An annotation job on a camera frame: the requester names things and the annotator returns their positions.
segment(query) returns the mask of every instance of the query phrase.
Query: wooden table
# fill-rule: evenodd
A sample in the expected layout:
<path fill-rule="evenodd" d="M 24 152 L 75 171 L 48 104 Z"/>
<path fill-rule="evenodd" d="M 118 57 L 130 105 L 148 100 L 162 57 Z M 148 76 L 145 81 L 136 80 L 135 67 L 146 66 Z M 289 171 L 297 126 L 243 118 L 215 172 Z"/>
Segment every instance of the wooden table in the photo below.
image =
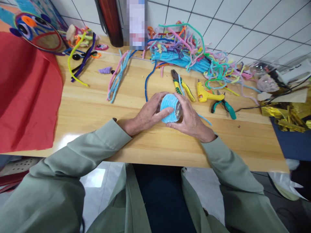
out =
<path fill-rule="evenodd" d="M 110 45 L 108 38 L 103 42 Z M 19 151 L 9 154 L 48 157 L 64 147 L 76 137 L 94 131 L 104 125 L 112 117 L 117 119 L 133 118 L 145 104 L 144 83 L 154 65 L 150 61 L 131 59 L 123 74 L 123 81 L 116 95 L 115 102 L 106 101 L 111 74 L 100 74 L 98 69 L 112 66 L 116 69 L 120 60 L 119 50 L 110 46 L 108 53 L 102 53 L 100 59 L 93 59 L 80 79 L 89 84 L 87 88 L 78 82 L 71 83 L 67 67 L 67 56 L 57 57 L 64 79 L 62 102 L 58 112 L 58 122 L 53 147 L 47 150 Z M 72 60 L 72 67 L 81 61 Z M 156 92 L 175 91 L 171 77 L 171 68 L 165 67 L 163 78 L 160 69 L 150 77 L 148 82 L 149 98 Z M 197 80 L 204 81 L 202 74 L 174 66 L 196 96 Z M 240 93 L 240 84 L 229 85 Z M 255 97 L 257 93 L 244 88 L 246 95 Z M 251 99 L 237 97 L 226 91 L 226 100 L 234 109 L 254 106 Z M 285 159 L 270 120 L 260 114 L 259 109 L 241 110 L 237 119 L 232 120 L 224 108 L 219 105 L 214 114 L 211 113 L 213 101 L 206 103 L 196 101 L 194 109 L 213 124 L 212 129 L 232 150 L 237 152 L 253 171 L 288 172 Z M 160 122 L 151 130 L 140 133 L 109 161 L 161 164 L 188 167 L 210 167 L 204 150 L 198 140 L 176 130 L 165 127 Z"/>

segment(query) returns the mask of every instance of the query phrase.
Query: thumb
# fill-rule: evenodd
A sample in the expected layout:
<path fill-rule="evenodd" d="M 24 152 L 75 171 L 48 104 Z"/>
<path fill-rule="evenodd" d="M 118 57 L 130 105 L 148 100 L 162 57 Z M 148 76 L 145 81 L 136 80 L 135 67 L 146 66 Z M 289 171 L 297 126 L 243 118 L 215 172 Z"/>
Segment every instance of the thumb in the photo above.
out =
<path fill-rule="evenodd" d="M 180 132 L 182 131 L 181 124 L 179 124 L 179 123 L 167 123 L 166 127 L 176 129 L 176 130 L 178 130 Z"/>
<path fill-rule="evenodd" d="M 170 115 L 173 111 L 174 109 L 172 107 L 164 108 L 161 112 L 154 114 L 153 119 L 155 121 L 160 121 Z"/>

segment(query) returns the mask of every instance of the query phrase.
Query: yellow pliers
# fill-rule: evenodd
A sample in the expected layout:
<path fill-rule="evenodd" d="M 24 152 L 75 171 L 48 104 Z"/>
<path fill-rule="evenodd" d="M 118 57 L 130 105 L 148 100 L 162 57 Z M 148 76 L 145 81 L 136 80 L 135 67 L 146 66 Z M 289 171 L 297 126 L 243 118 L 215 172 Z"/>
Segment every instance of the yellow pliers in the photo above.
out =
<path fill-rule="evenodd" d="M 178 94 L 182 94 L 180 89 L 179 89 L 179 80 L 178 80 L 178 73 L 175 71 L 175 70 L 171 70 L 171 73 L 172 73 L 172 77 L 173 77 L 173 81 L 174 81 L 174 84 L 175 84 L 175 88 L 176 88 L 176 92 Z M 187 95 L 189 96 L 189 99 L 192 101 L 192 102 L 195 102 L 195 98 L 194 96 L 192 95 L 191 91 L 190 91 L 190 88 L 187 86 L 187 84 L 185 82 L 182 81 L 182 79 L 180 78 L 180 82 L 181 82 L 181 85 L 182 87 L 186 90 L 186 93 Z"/>

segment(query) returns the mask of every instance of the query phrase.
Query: pliers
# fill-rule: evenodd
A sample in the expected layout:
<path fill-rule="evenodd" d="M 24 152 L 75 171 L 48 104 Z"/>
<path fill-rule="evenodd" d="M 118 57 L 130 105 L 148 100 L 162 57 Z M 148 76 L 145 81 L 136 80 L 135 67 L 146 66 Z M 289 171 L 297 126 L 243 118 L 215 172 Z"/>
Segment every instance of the pliers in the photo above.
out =
<path fill-rule="evenodd" d="M 229 112 L 231 118 L 232 118 L 233 120 L 235 120 L 235 119 L 236 119 L 236 113 L 235 113 L 234 109 L 230 106 L 230 104 L 229 104 L 227 101 L 225 101 L 225 99 L 223 99 L 223 100 L 221 100 L 221 101 L 216 101 L 216 102 L 213 104 L 213 106 L 212 106 L 211 113 L 214 113 L 214 112 L 215 112 L 216 106 L 217 106 L 220 102 L 221 102 L 221 103 L 223 104 L 223 106 L 225 107 L 225 110 L 226 110 L 227 112 Z"/>
<path fill-rule="evenodd" d="M 173 81 L 174 81 L 174 84 L 175 84 L 176 92 L 177 92 L 178 94 L 182 94 L 181 91 L 180 91 L 180 88 L 179 88 L 178 73 L 177 73 L 175 70 L 171 70 L 171 74 L 172 74 Z M 190 91 L 190 88 L 187 86 L 187 84 L 186 84 L 185 82 L 182 81 L 181 78 L 180 78 L 180 82 L 181 82 L 182 87 L 186 90 L 186 93 L 187 93 L 187 95 L 189 96 L 189 99 L 190 99 L 192 102 L 195 102 L 195 98 L 194 98 L 194 96 L 192 95 L 192 93 L 191 93 L 191 91 Z"/>

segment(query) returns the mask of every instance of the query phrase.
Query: person's left hand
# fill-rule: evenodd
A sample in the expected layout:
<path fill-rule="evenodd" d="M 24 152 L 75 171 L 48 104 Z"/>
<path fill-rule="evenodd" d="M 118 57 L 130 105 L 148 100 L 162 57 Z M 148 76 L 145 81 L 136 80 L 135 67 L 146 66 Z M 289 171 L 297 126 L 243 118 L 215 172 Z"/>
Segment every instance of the person's left hand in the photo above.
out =
<path fill-rule="evenodd" d="M 118 125 L 131 137 L 143 130 L 151 129 L 156 123 L 174 111 L 173 108 L 168 107 L 157 113 L 159 103 L 166 94 L 168 94 L 168 92 L 155 93 L 151 99 L 145 103 L 135 118 L 126 121 L 118 121 Z"/>

